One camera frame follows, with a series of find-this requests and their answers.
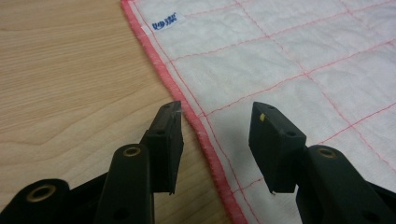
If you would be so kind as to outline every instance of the red grid line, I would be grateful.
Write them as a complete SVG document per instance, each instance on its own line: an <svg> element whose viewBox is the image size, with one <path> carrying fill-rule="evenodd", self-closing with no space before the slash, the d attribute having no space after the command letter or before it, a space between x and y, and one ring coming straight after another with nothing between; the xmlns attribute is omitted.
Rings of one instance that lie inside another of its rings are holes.
<svg viewBox="0 0 396 224"><path fill-rule="evenodd" d="M240 102L240 101L242 101L242 100L245 100L245 99L247 99L247 98L249 98L249 97L251 97L251 96L254 96L254 95L257 95L257 94L266 92L266 91L272 91L273 89L279 87L280 85L282 85L282 84L284 84L284 83L286 83L286 82L289 82L289 81L291 81L291 80L294 80L295 78L309 76L309 75L312 74L313 72L318 71L318 70L320 70L320 69L323 69L323 68L332 66L332 65L334 65L334 64L336 64L336 63L340 63L340 62L342 62L342 61L345 61L345 60L347 60L347 59L349 59L349 58L352 58L352 57L354 57L354 56L356 56L356 55L359 55L359 54L362 54L362 53L364 53L364 52L368 52L368 51L374 50L374 49L376 49L376 48L382 47L382 46L384 46L384 45L391 44L391 42L394 41L394 40L395 40L395 39L392 39L392 40L387 41L387 42L384 42L384 43L380 43L380 44L375 45L375 46L372 46L372 47L370 47L370 48L368 48L368 49L364 49L364 50L355 52L355 53L353 53L353 54L351 54L351 55L349 55L349 56L346 56L346 57L344 57L344 58L342 58L342 59L339 59L339 60L336 60L336 61L334 61L334 62L323 64L323 65L321 65L321 66L319 66L319 67L317 67L317 68L314 68L314 69L312 69L312 70L310 70L310 71L308 71L308 72L305 72L305 73L302 72L301 74L296 75L296 76L294 76L294 77L288 77L288 78L286 78L286 79L283 79L282 81L279 81L278 83L276 83L275 85L273 85L273 86L271 86L271 87L269 87L269 88L267 88L267 89L260 90L260 91L255 91L255 92L253 92L253 93L251 93L251 94L249 94L249 95L246 95L246 96L243 96L243 97L239 98L238 100L236 100L236 101L234 101L234 102L232 102L232 103L230 103L230 104L224 105L224 106L222 106L222 107L220 107L220 108L218 108L218 109L214 109L214 110L208 112L208 113L206 114L206 116L209 116L209 115L212 115L213 113L219 112L220 110L222 110L222 109L224 109L224 108L226 108L226 107L230 107L230 106L232 106L232 105L235 105L236 103L238 103L238 102Z"/></svg>
<svg viewBox="0 0 396 224"><path fill-rule="evenodd" d="M242 8L242 10L245 12L245 14L250 18L250 20L256 25L256 27L258 27L258 28L262 31L262 33L264 34L264 36L268 36L268 38L269 38L270 40L272 40L278 47L280 47L280 49L283 51L283 53L286 54L287 57L289 57L292 61L294 61L295 63L297 63L297 65L298 65L298 66L301 68L301 70L303 71L303 74L305 74L305 70L304 70L303 66L301 65L301 63L300 63L299 61L293 59L293 57L285 50L285 48L283 48L283 46L282 46L279 42L275 41L273 38L271 38L270 35L268 35L267 33L265 33L265 31L260 27L260 25L259 25L255 20L253 20L253 18L247 13L247 11L245 10L245 8L244 8L241 4L239 4L239 6Z"/></svg>
<svg viewBox="0 0 396 224"><path fill-rule="evenodd" d="M317 145L324 144L325 142L327 142L327 141L333 139L333 138L334 138L335 136L337 136L338 134L343 133L344 131L348 130L348 129L351 128L352 126L355 126L355 125L359 124L360 122L362 122L362 121L364 121L364 120L366 120L366 119L369 119L370 117L372 117L372 116L374 116L374 115L376 115L376 114L379 114L379 113L381 113L381 112L383 112L383 111L386 111L386 110L390 109L391 107L393 107L393 106L395 106L395 105L396 105L396 102L393 103L393 104L391 104L391 105L388 105L387 107L384 107L384 108L382 108L382 109L380 109L380 110L377 110L377 111L375 111L374 113L372 113L372 114L370 114L370 115L367 115L366 117L364 117L364 118L362 118L362 119L359 119L358 121L354 122L353 124L348 125L345 129L342 129L342 130L338 131L337 133L335 133L334 135L330 136L329 138L327 138L327 139L325 139L325 140L323 140L323 141L317 143Z"/></svg>
<svg viewBox="0 0 396 224"><path fill-rule="evenodd" d="M253 1L253 0L247 0L247 1L240 2L240 3L247 3L247 2L251 2L251 1ZM222 11L224 9L227 9L230 7L236 7L238 5L239 5L239 3L233 3L230 5L224 6L224 7L217 7L217 8L206 10L206 11L194 12L189 15L185 15L184 17L193 17L193 16L198 16L198 15L207 14L207 13L211 13L211 12Z"/></svg>
<svg viewBox="0 0 396 224"><path fill-rule="evenodd" d="M243 187L243 188L241 188L241 189L236 189L236 190L234 190L233 193L236 193L236 192L239 191L239 190L248 189L248 188L250 188L251 186L253 186L254 184L256 184L256 183L258 183L258 182L261 182L262 180L264 180L263 177L262 177L262 178L259 178L259 179L257 179L257 180L255 180L255 181L253 181L253 182L251 182L249 185L247 185L247 186L245 186L245 187Z"/></svg>
<svg viewBox="0 0 396 224"><path fill-rule="evenodd" d="M374 5L371 5L371 6L368 6L368 7L365 7L365 8L361 8L361 9L358 9L358 10L355 10L355 11L361 11L361 10L364 10L364 9L367 9L367 8L370 8L370 7L376 7L376 6L379 6L379 5L386 4L386 3L388 3L388 2L384 2L384 3L381 3L381 4L374 4ZM346 14L346 13L345 13L345 12L344 12L344 13L339 13L339 14L337 14L337 15L331 16L330 18L333 18L333 17L335 17L335 16L339 16L339 15L341 15L341 14ZM254 20L252 20L252 21L253 21L254 23L256 23L256 25L261 29L261 27L257 24L257 22L255 22ZM277 35L277 34L286 32L287 30L280 31L280 32L277 32L276 34L272 34L272 35ZM234 178L235 178L235 180L236 180L236 182L237 182L237 184L238 184L238 186L239 186L239 189L241 189L241 191L242 191L242 189L246 189L246 188L250 187L251 185L253 185L255 182L260 181L260 179L259 179L259 180L256 180L256 181L254 181L253 183L251 183L250 185L248 185L248 186L246 186L246 187L244 187L244 188L241 188L240 183L239 183L239 181L238 181L238 179L236 178L236 175L235 175L235 173L234 173L233 167L231 166L231 162L230 162L229 158L227 157L227 155L225 154L225 152L223 151L223 149L221 148L221 146L220 146L220 144L219 144L219 140L217 139L217 137L216 137L216 135L215 135L215 133L214 133L214 130L213 130L213 128L212 128L212 125L211 125L211 123L210 123L210 121L209 121L209 119L208 119L208 117L207 117L209 114L213 113L214 111L210 112L210 113L207 114L207 115L205 114L204 110L202 109L202 107L200 106L200 104L198 103L198 101L196 100L195 96L192 94L191 90L189 89L189 87L187 86L187 84L185 83L185 81L181 78L181 75L180 75L179 72L177 71L177 68L176 68L175 65L172 63L172 61L170 60L170 58L168 57L168 55L165 53L165 51L163 50L162 46L159 44L157 38L155 37L155 34L153 34L153 36L154 36L154 38L155 38L155 41L157 42L157 45L160 47L160 49L163 51L164 55L167 57L167 59L169 60L169 62L170 62L170 63L172 64L172 66L174 67L174 69L175 69L175 71L177 72L177 75L179 76L180 80L183 82L183 84L186 86L186 88L187 88L188 91L190 92L191 96L194 98L195 103L200 107L200 109L201 109L201 111L202 111L201 114L204 114L204 117L206 118L206 121L207 121L207 123L209 124L209 127L210 127L210 129L211 129L211 131L212 131L212 133L213 133L213 135L214 135L214 137L215 137L215 140L216 140L216 142L217 142L217 144L218 144L218 146L219 146L219 149L221 150L221 152L223 153L223 155L226 157L226 159L227 159L228 162L229 162L229 165L230 165L230 167L231 167L231 169L232 169L232 171L233 171L233 175L234 175ZM266 36L262 36L262 37L259 37L259 38L256 38L256 39L261 39L261 38L265 38L265 37L269 37L269 36L266 35ZM286 80L295 79L295 78L301 77L301 76L308 76L309 74L311 74L312 72L314 72L314 71L316 71L316 70L318 70L318 69L320 69L320 68L330 66L330 65L332 65L332 64L334 64L334 63L338 63L338 62L340 62L340 61L343 61L343 60L346 60L346 59L348 59L348 58L350 58L350 57L353 57L354 55L356 55L356 54L358 54L358 53L362 53L362 52L364 52L364 51L368 51L368 50L374 49L374 48L376 48L376 47L379 47L379 46L382 46L382 45L385 45L385 44L391 44L391 45L393 46L393 44L391 43L391 41L386 42L386 43L383 43L383 44L380 44L380 45L377 45L377 46L374 46L374 47L372 47L372 48L370 48L370 49L363 50L363 51L357 52L357 53L355 53L355 54L352 54L352 55L350 55L350 56L348 56L348 57L345 57L345 58L343 58L342 60L338 60L338 61L335 61L335 62L333 62L333 63L328 63L328 64L325 64L325 65L323 65L323 66L321 66L321 67L318 67L318 68L316 68L316 69L313 69L313 70L311 70L308 74L307 74L306 72L303 72L302 74L300 74L300 75L298 75L298 76L296 76L296 77L287 78L287 79L285 79L285 80L283 80L283 81L277 83L274 87L280 85L281 83L285 82ZM368 147L370 147L372 150L374 150L374 149L368 144L368 142L363 138L363 136L361 135L361 133L360 133L360 136L361 136L362 140L366 143L366 145L367 145ZM252 210L250 204L248 203L248 201L247 201L247 199L246 199L246 197L245 197L245 194L243 193L243 191L242 191L242 194L243 194L243 197L244 197L245 201L247 202L247 205L249 206L250 210Z"/></svg>
<svg viewBox="0 0 396 224"><path fill-rule="evenodd" d="M350 10L350 12L353 13L353 12L363 11L363 10L367 10L369 8L372 8L372 7L378 7L378 6L385 5L385 4L388 4L388 3L391 3L391 2L395 2L395 1L396 0L390 0L388 2L372 4L372 5L368 6L368 7L359 8L359 9L355 9L355 10ZM286 28L286 29L281 30L281 31L274 32L274 33L269 34L269 35L262 35L262 36L259 36L259 37L256 37L256 38L252 38L252 39L244 40L244 41L241 41L241 42L238 42L238 43L235 43L235 44L227 45L227 46L224 46L224 47L221 47L221 48L218 48L218 49L212 49L212 50L206 51L206 52L192 53L192 54L179 56L179 57L176 57L175 59L172 59L171 61L174 62L174 61L178 61L180 59L184 59L184 58L188 58L188 57L192 57L192 56L200 56L200 55L216 53L216 52L228 49L228 48L236 47L236 46L239 46L239 45L243 45L243 44L246 44L246 43L249 43L249 42L258 41L258 40L265 39L265 38L271 38L271 37L276 36L276 35L280 35L280 34L283 34L283 33L286 33L286 32L289 32L289 31L292 31L292 30L295 30L295 29L299 29L299 28L302 28L302 27L305 27L305 26L308 26L308 25L312 25L312 24L315 24L315 23L319 23L319 22L322 22L322 21L328 21L328 20L331 20L331 19L334 19L334 18L338 18L338 17L343 16L343 15L347 15L347 14L348 14L348 11L340 12L340 13L334 14L334 15L329 16L329 17L313 20L313 21L310 21L310 22L307 22L307 23L303 23L303 24L296 25L296 26L293 26L293 27L290 27L290 28Z"/></svg>
<svg viewBox="0 0 396 224"><path fill-rule="evenodd" d="M340 133L346 131L347 129L351 128L352 126L355 126L355 125L361 123L362 121L364 121L364 120L366 120L366 119L369 119L369 118L371 118L371 117L373 117L373 116L375 116L375 115L377 115L377 114L380 114L381 112L384 112L384 111L386 111L386 110L389 110L390 108L392 108L392 107L395 106L395 105L396 105L396 102L393 103L393 104L391 104L391 105L388 105L387 107L384 107L384 108L382 108L382 109L380 109L380 110L377 110L377 111L375 111L374 113L372 113L372 114L370 114L370 115L367 115L366 117L364 117L364 118L362 118L362 119L360 119L360 120L354 122L353 124L347 126L345 129L343 129L343 130L337 132L336 134L332 135L331 137L327 138L326 140L317 143L316 145L324 144L325 142L327 142L327 141L333 139L335 136L337 136L338 134L340 134ZM256 184L256 183L258 183L258 182L260 182L260 181L262 181L262 180L264 180L264 178L259 178L259 179L255 180L255 181L251 182L249 185L243 187L242 189L248 189L248 188L250 188L252 185L254 185L254 184Z"/></svg>
<svg viewBox="0 0 396 224"><path fill-rule="evenodd" d="M209 121L209 118L208 118L207 116L205 116L205 119L206 119L206 121L207 121L207 124L209 124L210 131L213 133L213 136L214 136L214 138L215 138L216 144L218 145L220 151L223 153L224 157L227 159L227 162L229 163L229 166L230 166L230 168L231 168L231 170L232 170L232 172L233 172L233 177L234 177L235 180L236 180L236 184L238 185L238 188L241 189L241 188L242 188L241 183L239 183L239 180L238 180L238 178L236 177L236 172L235 172L235 170L233 169L233 167L231 166L231 160L230 160L230 158L227 156L227 154L224 152L224 149L221 147L221 145L220 145L220 143L219 143L219 140L218 140L218 138L217 138L217 136L216 136L216 134L215 134L215 131L213 130L212 124L211 124L211 122ZM253 210L253 208L251 207L251 204L248 202L248 199L247 199L247 197L246 197L246 195L245 195L245 192L241 190L241 193L242 193L242 197L244 198L244 201L246 202L246 204L247 204L247 206L248 206L248 208L249 208L251 214L256 218L256 221L257 221L258 223L260 223L259 219L257 218L257 215L254 213L254 210Z"/></svg>
<svg viewBox="0 0 396 224"><path fill-rule="evenodd" d="M138 7L137 7L137 5L136 5L135 3L134 3L134 6L135 6L136 10L138 11L138 13L140 14L140 16L141 16L143 22L147 25L147 27L149 27L149 25L147 24L146 20L144 20L142 14L141 14L141 12L140 12L140 10L138 9ZM165 55L165 57L168 59L168 61L170 61L169 56L166 54L166 52L164 51L163 47L160 45L160 43L159 43L159 41L158 41L156 35L154 34L154 32L152 32L151 28L149 28L149 29L150 29L151 33L153 34L153 37L154 37L154 39L155 39L157 45L159 46L159 48L161 49L161 51L163 52L163 54ZM235 178L235 181L236 181L236 183L237 183L237 185L238 185L238 188L241 189L241 184L240 184L240 182L239 182L239 180L238 180L238 178L237 178L237 176L236 176L235 170L234 170L233 167L232 167L231 160L230 160L230 158L227 156L227 154L225 153L225 151L222 149L222 147L220 146L219 140L218 140L218 138L217 138L216 135L215 135L215 132L214 132L214 130L213 130L213 128L212 128L212 124L210 123L209 118L208 118L207 115L205 114L205 111L202 109L201 105L198 103L198 100L196 99L196 97L192 94L192 91L190 90L189 86L186 84L186 82L184 81L184 79L181 77L180 73L177 71L177 68L175 67L175 65L174 65L171 61L170 61L170 63L171 63L171 65L173 66L173 68L175 69L175 72L177 73L177 76L180 78L180 80L182 81L182 83L185 85L185 87L186 87L187 90L189 91L190 95L191 95L192 98L194 99L195 103L199 106L199 108L201 109L202 113L204 114L204 117L205 117L205 119L206 119L206 121L207 121L207 123L208 123L208 125L209 125L209 127L210 127L211 132L213 133L213 136L214 136L214 138L215 138L216 143L218 144L218 147L219 147L220 151L222 152L222 154L223 154L224 157L226 158L227 162L229 163L229 166L230 166L231 171L232 171L232 173L233 173L233 177ZM254 212L253 212L253 210L252 210L252 207L251 207L251 205L249 204L248 199L246 198L246 195L245 195L244 192L242 192L242 196L243 196L245 202L247 203L247 206L250 208L250 210L251 210L253 216L254 216L254 217L256 218L256 220L260 223L260 221L258 220L257 216L254 214Z"/></svg>
<svg viewBox="0 0 396 224"><path fill-rule="evenodd" d="M349 9L349 7L347 6L347 4L343 1L343 0L338 0L346 9L347 14L349 14L349 16L351 16L352 18L354 18L356 21L360 22L364 27L366 27L366 29L368 31L373 31L372 28L370 28L361 18L357 17L353 11L351 11ZM374 30L376 35L382 36L378 31Z"/></svg>
<svg viewBox="0 0 396 224"><path fill-rule="evenodd" d="M332 107L334 108L334 110L337 112L337 114L348 124L349 127L351 127L361 138L361 140L364 142L364 144L369 147L374 153L375 155L384 163L386 163L390 169L392 169L392 171L396 174L396 169L394 167L392 167L388 161L386 161L374 148L373 146L367 141L367 139L363 136L363 134L361 132L359 132L355 126L344 117L344 115L341 113L341 111L339 110L338 106L330 99L330 97L322 90L321 85L319 83L317 83L312 77L308 77L309 79L311 79L314 83L316 83L321 90L322 95L326 98L326 100L332 105Z"/></svg>
<svg viewBox="0 0 396 224"><path fill-rule="evenodd" d="M142 13L140 12L140 10L139 10L139 8L137 7L137 5L134 3L134 1L132 1L132 3L134 4L134 7L136 8L137 12L139 13L139 15L140 15L142 21L147 25L147 27L149 27L148 24L147 24L147 22L146 22L145 19L143 18ZM159 46L159 48L161 49L161 51L163 52L163 54L165 55L165 57L167 57L167 59L169 60L169 56L168 56L168 55L166 54L166 52L163 50L162 46L160 45L159 41L158 41L157 38L156 38L156 35L154 34L154 32L152 32L151 28L149 28L149 29L150 29L151 33L153 34L153 37L154 37L154 39L155 39L157 45ZM205 115L204 110L202 109L202 107L201 107L200 104L198 103L198 101L197 101L197 99L195 98L195 96L194 96L194 95L192 94L192 92L190 91L190 88L187 86L186 82L183 80L183 78L181 77L180 73L177 71L177 68L175 67L175 65L174 65L173 63L171 63L171 64L172 64L172 66L174 67L174 69L175 69L175 71L176 71L178 77L180 78L180 80L182 81L182 83L186 86L187 90L190 92L191 96L192 96L193 99L195 100L195 103L198 104L198 106L200 107L202 113L204 113L205 119L206 119L207 123L209 124L209 127L210 127L210 129L211 129L211 131L212 131L212 133L213 133L213 136L215 137L216 143L218 144L220 151L222 152L222 154L224 155L224 157L225 157L226 160L228 161L229 166L230 166L230 168L231 168L231 170L232 170L232 172L233 172L233 176L234 176L234 178L235 178L235 181L236 181L238 187L241 188L241 185L240 185L240 183L239 183L239 180L238 180L238 178L236 177L235 171L234 171L233 167L231 166L231 161L230 161L230 159L228 158L227 154L224 152L224 150L223 150L223 149L221 148L221 146L219 145L219 141L218 141L218 139L217 139L217 137L216 137L216 135L215 135L215 133L214 133L214 131L213 131L212 125L211 125L211 123L210 123L208 117ZM244 200L245 200L245 202L247 203L247 205L248 205L249 207L251 207L250 204L248 203L248 200L247 200L247 198L246 198L246 196L245 196L244 193L243 193L243 197L244 197Z"/></svg>

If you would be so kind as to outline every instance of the metal grommet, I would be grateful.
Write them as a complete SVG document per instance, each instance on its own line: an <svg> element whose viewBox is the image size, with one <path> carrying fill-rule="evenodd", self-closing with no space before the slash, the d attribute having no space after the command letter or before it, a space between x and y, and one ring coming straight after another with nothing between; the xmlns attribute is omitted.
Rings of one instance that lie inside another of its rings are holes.
<svg viewBox="0 0 396 224"><path fill-rule="evenodd" d="M324 147L318 148L318 153L321 156L329 158L329 159L334 159L335 157L337 157L337 155L332 150L324 148Z"/></svg>
<svg viewBox="0 0 396 224"><path fill-rule="evenodd" d="M126 157L132 157L138 155L141 151L139 147L128 147L123 150L122 154Z"/></svg>
<svg viewBox="0 0 396 224"><path fill-rule="evenodd" d="M56 191L56 187L53 185L43 185L32 191L26 196L26 201L29 203L38 203L48 199L54 192Z"/></svg>

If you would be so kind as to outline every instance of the white fabric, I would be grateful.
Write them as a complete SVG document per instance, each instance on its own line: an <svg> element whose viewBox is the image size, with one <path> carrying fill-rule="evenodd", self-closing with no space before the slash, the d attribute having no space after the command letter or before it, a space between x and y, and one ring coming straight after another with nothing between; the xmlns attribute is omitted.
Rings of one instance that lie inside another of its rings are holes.
<svg viewBox="0 0 396 224"><path fill-rule="evenodd" d="M189 103L185 109L197 117L190 121L202 123L197 132L211 145L202 141L203 147L213 147L248 223L301 222L295 195L270 194L250 153L255 101L282 111L307 135L308 146L341 150L366 180L396 191L395 1L139 0L127 6L161 58L154 63L165 66ZM153 29L174 13L171 26Z"/></svg>

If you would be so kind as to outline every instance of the wood grain surface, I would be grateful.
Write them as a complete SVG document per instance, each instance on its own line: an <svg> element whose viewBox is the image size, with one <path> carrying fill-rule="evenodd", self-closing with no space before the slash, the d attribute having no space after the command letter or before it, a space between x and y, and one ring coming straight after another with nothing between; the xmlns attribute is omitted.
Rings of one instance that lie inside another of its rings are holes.
<svg viewBox="0 0 396 224"><path fill-rule="evenodd" d="M0 1L0 209L23 187L74 188L108 170L172 101L120 0ZM183 119L177 192L155 195L157 223L229 223Z"/></svg>

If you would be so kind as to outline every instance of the black plastic arm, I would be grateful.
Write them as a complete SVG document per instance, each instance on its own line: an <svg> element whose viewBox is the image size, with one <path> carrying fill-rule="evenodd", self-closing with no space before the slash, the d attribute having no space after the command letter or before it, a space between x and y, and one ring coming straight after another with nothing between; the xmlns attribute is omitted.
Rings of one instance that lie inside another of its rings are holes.
<svg viewBox="0 0 396 224"><path fill-rule="evenodd" d="M249 145L268 189L294 192L307 223L396 223L396 194L366 182L338 150L305 146L279 110L254 103Z"/></svg>
<svg viewBox="0 0 396 224"><path fill-rule="evenodd" d="M153 193L175 193L183 145L181 103L163 105L140 144L114 153L108 173L71 190L60 179L35 182L0 223L154 223Z"/></svg>

